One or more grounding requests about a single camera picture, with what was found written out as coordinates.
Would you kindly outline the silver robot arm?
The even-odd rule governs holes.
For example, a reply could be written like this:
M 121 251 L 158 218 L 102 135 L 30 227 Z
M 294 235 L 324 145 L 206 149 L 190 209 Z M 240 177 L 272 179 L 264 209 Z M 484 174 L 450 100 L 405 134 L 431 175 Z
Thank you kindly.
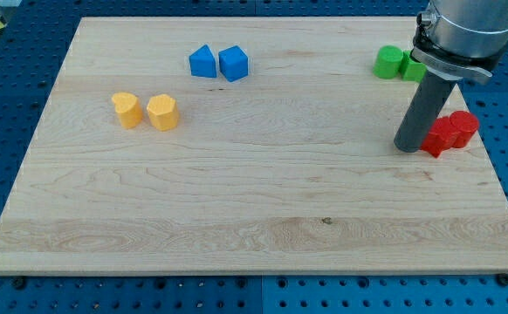
M 484 85 L 508 44 L 508 0 L 430 0 L 416 24 L 412 58 L 442 79 Z

